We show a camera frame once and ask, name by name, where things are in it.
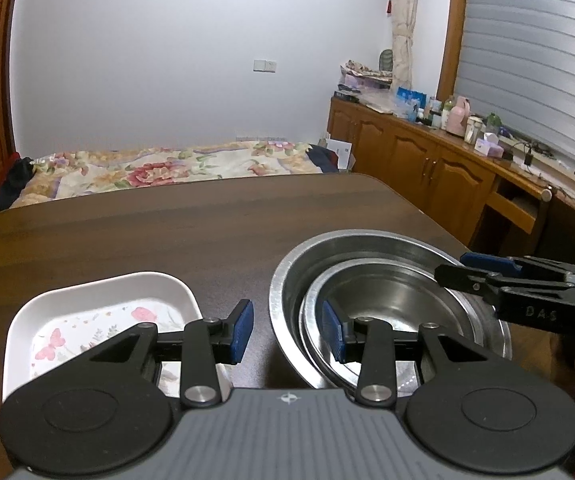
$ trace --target beige curtain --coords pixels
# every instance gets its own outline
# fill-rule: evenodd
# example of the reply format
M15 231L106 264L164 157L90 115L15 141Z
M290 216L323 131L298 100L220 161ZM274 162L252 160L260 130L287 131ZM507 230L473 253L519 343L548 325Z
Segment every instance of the beige curtain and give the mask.
M392 0L392 91L411 88L411 46L418 0Z

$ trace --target cabinet door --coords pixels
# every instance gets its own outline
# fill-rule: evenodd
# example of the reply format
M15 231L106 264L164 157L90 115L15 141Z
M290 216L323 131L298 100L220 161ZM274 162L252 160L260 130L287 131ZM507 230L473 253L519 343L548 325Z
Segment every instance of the cabinet door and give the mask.
M357 118L353 118L352 114L357 115L356 111L344 110L342 106L332 105L328 120L328 133L332 139L355 142Z
M354 148L356 163L352 172L370 175L384 182L393 140L387 120L370 116L360 118Z
M395 131L385 183L418 208L425 202L426 175L436 149L437 145L431 139L420 134L403 129Z
M478 224L494 174L446 148L429 170L425 212L458 240L468 245Z

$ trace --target window blind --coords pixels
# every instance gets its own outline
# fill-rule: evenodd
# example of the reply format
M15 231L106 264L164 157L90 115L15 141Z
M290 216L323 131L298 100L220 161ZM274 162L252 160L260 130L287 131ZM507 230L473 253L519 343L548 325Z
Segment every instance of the window blind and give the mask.
M467 0L455 94L575 160L575 0Z

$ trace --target floral bedsheet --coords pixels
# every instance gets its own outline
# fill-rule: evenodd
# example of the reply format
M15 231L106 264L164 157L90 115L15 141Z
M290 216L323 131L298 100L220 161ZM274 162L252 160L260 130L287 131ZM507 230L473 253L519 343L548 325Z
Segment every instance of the floral bedsheet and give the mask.
M12 207L133 187L241 176L321 173L304 142L229 142L173 150L55 153L34 161L35 173Z

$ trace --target white tray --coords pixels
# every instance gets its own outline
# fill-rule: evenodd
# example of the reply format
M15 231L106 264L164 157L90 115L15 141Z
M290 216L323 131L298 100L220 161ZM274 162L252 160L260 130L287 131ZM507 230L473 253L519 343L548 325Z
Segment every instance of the white tray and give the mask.
M18 311L8 330L3 399L139 321L155 322L159 332L175 332L201 318L187 285L160 272L135 272L45 292ZM170 397L179 396L180 371L178 362L163 365L159 388ZM232 384L223 365L216 365L216 371L227 399Z

